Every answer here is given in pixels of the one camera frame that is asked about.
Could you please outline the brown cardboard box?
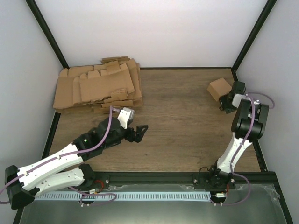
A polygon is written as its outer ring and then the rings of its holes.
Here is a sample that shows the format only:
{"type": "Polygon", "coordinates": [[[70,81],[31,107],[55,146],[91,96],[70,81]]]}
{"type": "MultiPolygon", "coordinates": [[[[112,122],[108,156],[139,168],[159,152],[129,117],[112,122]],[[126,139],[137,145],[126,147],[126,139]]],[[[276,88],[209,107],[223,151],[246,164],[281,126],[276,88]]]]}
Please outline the brown cardboard box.
{"type": "Polygon", "coordinates": [[[219,98],[228,94],[231,89],[232,86],[224,78],[220,78],[212,81],[209,84],[207,91],[210,93],[213,99],[218,102],[219,98]]]}

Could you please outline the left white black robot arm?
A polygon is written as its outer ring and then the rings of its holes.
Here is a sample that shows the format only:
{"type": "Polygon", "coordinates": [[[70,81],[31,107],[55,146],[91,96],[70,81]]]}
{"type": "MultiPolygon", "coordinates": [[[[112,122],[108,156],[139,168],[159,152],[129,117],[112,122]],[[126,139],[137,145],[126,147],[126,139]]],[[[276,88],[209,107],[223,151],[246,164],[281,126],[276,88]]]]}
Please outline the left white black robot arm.
{"type": "Polygon", "coordinates": [[[148,128],[148,125],[132,128],[117,118],[106,118],[97,127],[43,160],[21,168],[15,165],[7,167],[5,186],[8,204],[11,209],[17,210],[49,191],[67,187],[91,188],[95,184],[95,176],[90,165],[84,162],[122,140],[141,142],[148,128]]]}

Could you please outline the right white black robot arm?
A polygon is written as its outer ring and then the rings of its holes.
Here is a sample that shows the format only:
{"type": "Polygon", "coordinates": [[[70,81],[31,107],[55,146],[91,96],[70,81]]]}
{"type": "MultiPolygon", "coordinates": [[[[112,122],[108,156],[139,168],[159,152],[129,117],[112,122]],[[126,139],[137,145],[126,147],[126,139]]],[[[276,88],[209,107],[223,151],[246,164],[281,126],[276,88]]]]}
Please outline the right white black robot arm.
{"type": "Polygon", "coordinates": [[[242,154],[265,132],[270,106],[253,99],[245,91],[245,83],[235,81],[230,92],[219,98],[221,110],[236,113],[231,126],[232,139],[209,169],[207,182],[213,188],[229,183],[242,154]]]}

